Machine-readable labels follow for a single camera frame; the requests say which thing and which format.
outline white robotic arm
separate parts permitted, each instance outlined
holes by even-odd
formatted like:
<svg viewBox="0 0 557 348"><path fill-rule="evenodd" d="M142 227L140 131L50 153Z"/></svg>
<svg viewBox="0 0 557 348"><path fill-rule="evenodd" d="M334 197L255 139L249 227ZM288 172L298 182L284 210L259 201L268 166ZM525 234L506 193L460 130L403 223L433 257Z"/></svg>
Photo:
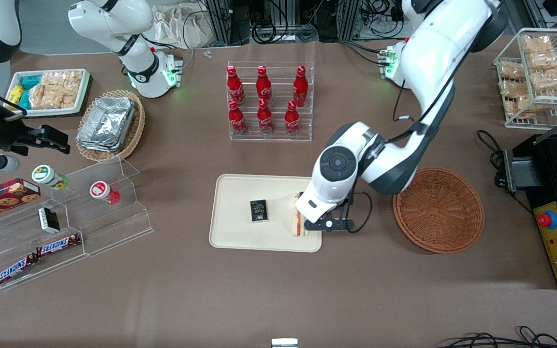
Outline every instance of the white robotic arm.
<svg viewBox="0 0 557 348"><path fill-rule="evenodd" d="M436 6L426 16L413 5L420 2L404 1L411 7L404 7L404 12L422 23L399 46L398 69L416 95L422 116L404 134L389 140L362 122L342 126L328 141L314 165L311 183L296 201L296 208L310 222L345 200L359 176L385 195L398 194L410 184L453 101L455 72L470 50L495 41L504 29L499 23L506 24L498 0L427 0ZM409 140L404 147L394 144L405 137ZM345 167L332 160L338 149L353 155L346 156Z"/></svg>
<svg viewBox="0 0 557 348"><path fill-rule="evenodd" d="M144 97L160 97L176 85L173 56L152 52L140 37L153 24L145 0L84 0L69 7L68 20L79 35L119 56L133 87Z"/></svg>

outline wicker basket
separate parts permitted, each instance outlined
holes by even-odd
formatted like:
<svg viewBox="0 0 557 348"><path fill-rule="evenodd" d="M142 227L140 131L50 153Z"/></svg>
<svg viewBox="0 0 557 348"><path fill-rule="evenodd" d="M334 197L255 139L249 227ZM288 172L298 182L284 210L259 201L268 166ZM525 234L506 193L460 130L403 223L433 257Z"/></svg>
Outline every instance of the wicker basket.
<svg viewBox="0 0 557 348"><path fill-rule="evenodd" d="M476 191L443 168L419 169L409 187L393 197L393 211L412 242L439 254L465 251L484 227L483 204Z"/></svg>
<svg viewBox="0 0 557 348"><path fill-rule="evenodd" d="M113 90L111 92L106 92L102 94L101 97L126 97L131 99L131 101L135 102L135 109L134 114L132 115L133 119L130 123L130 128L128 128L128 134L126 134L126 139L124 139L124 146L120 152L106 152L106 151L97 151L97 150L90 150L88 148L82 147L79 143L77 143L77 148L79 148L79 152L83 157L88 160L94 161L104 161L106 159L110 159L111 157L115 157L119 155L121 158L125 159L126 157L132 154L132 151L137 147L139 144L139 140L141 140L141 133L143 133L143 127L146 125L146 112L143 109L143 105L139 100L139 97L134 95L132 92L127 90ZM91 105L87 107L85 113L83 114L83 118L81 119L81 123L79 125L79 130L83 126L87 118L87 114L89 114L89 110L91 107L96 103L98 98L91 102Z"/></svg>

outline red cookie box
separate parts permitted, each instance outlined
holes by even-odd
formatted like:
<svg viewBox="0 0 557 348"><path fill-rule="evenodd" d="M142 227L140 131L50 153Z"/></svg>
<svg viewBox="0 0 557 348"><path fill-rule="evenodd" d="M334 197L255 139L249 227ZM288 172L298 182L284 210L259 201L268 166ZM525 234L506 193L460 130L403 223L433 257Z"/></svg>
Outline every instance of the red cookie box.
<svg viewBox="0 0 557 348"><path fill-rule="evenodd" d="M40 199L40 188L16 178L0 184L0 212Z"/></svg>

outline table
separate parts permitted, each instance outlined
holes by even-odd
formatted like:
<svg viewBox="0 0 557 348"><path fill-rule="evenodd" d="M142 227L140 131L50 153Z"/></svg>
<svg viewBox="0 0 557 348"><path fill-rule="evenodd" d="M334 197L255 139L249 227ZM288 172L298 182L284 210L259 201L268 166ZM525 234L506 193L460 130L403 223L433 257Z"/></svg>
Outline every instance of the table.
<svg viewBox="0 0 557 348"><path fill-rule="evenodd" d="M0 347L241 348L298 337L304 348L428 348L475 331L515 338L513 327L520 324L557 337L557 290L534 218L494 186L489 149L475 134L487 130L509 148L533 133L502 125L491 63L506 40L466 59L455 78L454 103L421 163L455 171L480 195L484 232L468 251L433 255L415 246L396 225L392 198L377 194L363 231L328 233L317 253L211 247L208 229L221 174L308 176L340 125L361 120L386 137L408 126L391 120L398 88L339 44L211 49L212 59L197 52L182 87L142 99L146 128L128 159L141 170L137 194L156 231L0 292ZM315 61L312 143L229 140L226 62L265 59ZM95 79L90 100L131 88L113 54L19 54L12 67L88 69ZM410 92L398 110L419 113ZM74 143L78 117L27 121L42 123L64 130ZM32 149L18 175L29 177L43 162L62 173L91 164L75 148L69 156ZM0 174L0 182L7 178ZM358 188L372 192L367 185ZM352 212L359 224L366 202L356 201Z"/></svg>

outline power plug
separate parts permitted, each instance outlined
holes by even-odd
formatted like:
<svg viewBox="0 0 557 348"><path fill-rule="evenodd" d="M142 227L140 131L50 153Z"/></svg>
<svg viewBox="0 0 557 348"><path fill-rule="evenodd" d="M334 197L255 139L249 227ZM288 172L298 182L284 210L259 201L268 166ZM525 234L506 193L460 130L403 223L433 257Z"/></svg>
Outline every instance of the power plug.
<svg viewBox="0 0 557 348"><path fill-rule="evenodd" d="M393 8L391 8L391 18L393 19L393 22L404 21L403 11L400 6L393 6Z"/></svg>

